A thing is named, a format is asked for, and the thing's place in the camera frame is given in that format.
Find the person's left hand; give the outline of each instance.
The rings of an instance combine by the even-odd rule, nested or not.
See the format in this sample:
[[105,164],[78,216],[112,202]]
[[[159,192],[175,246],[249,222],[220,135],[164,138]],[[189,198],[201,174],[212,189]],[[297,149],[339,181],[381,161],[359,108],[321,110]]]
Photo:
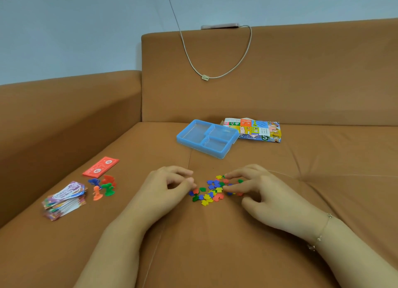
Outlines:
[[[193,171],[180,166],[164,166],[150,172],[127,210],[132,210],[134,218],[139,218],[142,227],[147,230],[196,188],[192,174]],[[168,189],[167,186],[172,183],[178,186]]]

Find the blue plastic tray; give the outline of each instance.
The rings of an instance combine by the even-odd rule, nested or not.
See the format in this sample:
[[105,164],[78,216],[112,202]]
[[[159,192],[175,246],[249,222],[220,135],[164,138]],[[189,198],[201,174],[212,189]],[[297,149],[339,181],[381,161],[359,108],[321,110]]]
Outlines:
[[177,142],[223,159],[238,137],[237,129],[195,119],[177,135]]

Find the green figurine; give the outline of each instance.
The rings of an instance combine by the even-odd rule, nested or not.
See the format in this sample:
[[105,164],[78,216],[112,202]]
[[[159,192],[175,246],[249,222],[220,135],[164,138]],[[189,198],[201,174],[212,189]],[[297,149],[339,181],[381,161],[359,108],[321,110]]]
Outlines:
[[112,183],[107,183],[107,184],[103,184],[101,185],[101,188],[105,188],[105,196],[111,196],[115,193],[115,191],[113,190],[113,186]]

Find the board game box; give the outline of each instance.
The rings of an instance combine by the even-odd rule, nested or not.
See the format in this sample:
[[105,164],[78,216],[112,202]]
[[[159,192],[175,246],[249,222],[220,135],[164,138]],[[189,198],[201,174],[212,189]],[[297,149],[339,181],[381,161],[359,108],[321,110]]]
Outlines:
[[237,129],[239,138],[281,142],[281,126],[279,122],[265,122],[250,118],[226,118],[224,126]]

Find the sofa seat cushion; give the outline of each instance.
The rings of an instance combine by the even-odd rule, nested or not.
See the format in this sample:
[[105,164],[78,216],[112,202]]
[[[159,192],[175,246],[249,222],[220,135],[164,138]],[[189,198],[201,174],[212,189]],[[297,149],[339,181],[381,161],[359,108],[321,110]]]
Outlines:
[[[177,144],[186,126],[138,123],[0,229],[0,286],[72,287],[102,231],[123,210],[147,174],[163,165],[194,171],[200,186],[216,175],[257,163],[319,208],[344,220],[398,268],[398,128],[283,125],[282,143],[237,140],[222,160]],[[374,136],[373,141],[364,136]],[[103,156],[120,159],[115,195],[50,222],[40,202]],[[137,287],[338,287],[321,257],[287,233],[251,218],[241,197],[203,207],[185,199],[148,231]]]

